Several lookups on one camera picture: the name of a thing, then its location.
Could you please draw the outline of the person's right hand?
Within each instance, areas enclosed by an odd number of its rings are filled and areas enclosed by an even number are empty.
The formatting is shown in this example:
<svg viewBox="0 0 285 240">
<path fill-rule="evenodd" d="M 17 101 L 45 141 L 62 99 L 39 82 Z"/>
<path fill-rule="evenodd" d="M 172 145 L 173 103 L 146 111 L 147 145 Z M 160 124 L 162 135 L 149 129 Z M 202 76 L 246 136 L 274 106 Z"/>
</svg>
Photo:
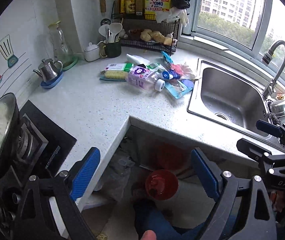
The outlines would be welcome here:
<svg viewBox="0 0 285 240">
<path fill-rule="evenodd" d="M 282 212 L 283 208 L 285 208 L 285 193 L 283 191 L 272 191 L 270 201 L 273 211 Z"/>
</svg>

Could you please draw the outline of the person's left hand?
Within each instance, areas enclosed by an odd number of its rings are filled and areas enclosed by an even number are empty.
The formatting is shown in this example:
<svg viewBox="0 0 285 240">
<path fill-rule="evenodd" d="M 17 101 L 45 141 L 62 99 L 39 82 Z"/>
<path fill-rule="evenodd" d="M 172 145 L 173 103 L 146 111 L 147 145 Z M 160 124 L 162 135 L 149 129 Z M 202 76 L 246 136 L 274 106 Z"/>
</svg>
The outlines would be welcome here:
<svg viewBox="0 0 285 240">
<path fill-rule="evenodd" d="M 157 235 L 152 230 L 147 230 L 141 237 L 141 240 L 157 240 Z"/>
</svg>

